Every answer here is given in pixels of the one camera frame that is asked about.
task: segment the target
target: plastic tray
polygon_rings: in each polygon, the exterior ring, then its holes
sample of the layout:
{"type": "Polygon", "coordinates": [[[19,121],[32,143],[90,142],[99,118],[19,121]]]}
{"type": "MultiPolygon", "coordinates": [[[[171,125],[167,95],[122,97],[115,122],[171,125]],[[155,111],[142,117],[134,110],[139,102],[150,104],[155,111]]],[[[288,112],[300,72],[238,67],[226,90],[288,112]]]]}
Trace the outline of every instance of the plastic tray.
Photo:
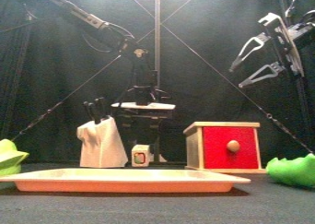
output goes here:
{"type": "Polygon", "coordinates": [[[79,168],[20,173],[0,182],[27,192],[208,193],[251,180],[210,171],[79,168]]]}

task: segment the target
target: green frog toy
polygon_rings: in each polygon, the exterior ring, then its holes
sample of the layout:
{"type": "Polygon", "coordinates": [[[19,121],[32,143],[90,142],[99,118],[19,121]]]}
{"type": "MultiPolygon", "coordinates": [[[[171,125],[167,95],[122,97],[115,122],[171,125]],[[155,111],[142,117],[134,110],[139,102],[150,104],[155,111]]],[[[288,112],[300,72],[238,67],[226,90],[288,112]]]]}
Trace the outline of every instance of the green frog toy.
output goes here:
{"type": "Polygon", "coordinates": [[[0,176],[22,172],[22,161],[28,157],[28,153],[17,151],[15,143],[3,139],[0,141],[0,176]]]}
{"type": "Polygon", "coordinates": [[[315,155],[312,153],[294,160],[274,158],[266,170],[278,183],[315,187],[315,155]]]}

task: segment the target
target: black curtain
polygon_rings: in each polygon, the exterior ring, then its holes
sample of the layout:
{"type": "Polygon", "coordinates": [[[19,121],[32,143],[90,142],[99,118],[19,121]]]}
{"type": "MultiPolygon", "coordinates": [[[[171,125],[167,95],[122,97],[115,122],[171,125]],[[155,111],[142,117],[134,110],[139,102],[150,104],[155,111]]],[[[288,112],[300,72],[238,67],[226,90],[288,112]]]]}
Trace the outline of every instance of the black curtain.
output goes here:
{"type": "Polygon", "coordinates": [[[7,137],[12,124],[17,88],[24,70],[32,17],[24,3],[0,0],[0,135],[7,137]]]}
{"type": "MultiPolygon", "coordinates": [[[[154,0],[71,1],[134,34],[150,50],[154,65],[154,0]]],[[[88,121],[83,102],[100,96],[115,101],[127,88],[132,64],[122,57],[108,65],[118,55],[107,53],[108,47],[90,39],[46,0],[17,0],[17,3],[15,12],[23,12],[22,3],[26,3],[38,23],[32,25],[13,120],[8,122],[5,137],[15,137],[62,102],[15,142],[20,150],[30,152],[28,160],[78,161],[82,142],[76,127],[88,121]]],[[[312,5],[314,0],[299,0],[292,22],[312,5]]],[[[244,43],[263,32],[259,19],[270,12],[283,16],[279,0],[162,0],[162,90],[172,95],[166,103],[176,104],[174,120],[162,124],[162,150],[168,160],[186,160],[182,132],[195,121],[259,122],[263,164],[275,156],[290,159],[307,154],[258,109],[259,105],[303,139],[299,94],[288,76],[246,89],[247,97],[235,88],[274,61],[268,53],[260,59],[248,60],[235,73],[228,72],[244,43]]],[[[310,103],[314,103],[312,47],[314,44],[302,54],[310,103]]]]}

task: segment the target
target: black mat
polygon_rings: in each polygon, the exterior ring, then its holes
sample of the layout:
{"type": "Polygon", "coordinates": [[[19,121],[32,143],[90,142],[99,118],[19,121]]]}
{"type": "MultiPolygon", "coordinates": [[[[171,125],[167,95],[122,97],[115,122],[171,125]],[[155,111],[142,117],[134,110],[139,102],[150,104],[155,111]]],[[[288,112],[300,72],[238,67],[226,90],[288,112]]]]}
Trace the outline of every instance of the black mat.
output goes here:
{"type": "MultiPolygon", "coordinates": [[[[24,171],[74,166],[26,164],[24,171]]],[[[251,184],[220,194],[28,193],[0,183],[0,223],[314,223],[314,189],[238,175],[251,184]]]]}

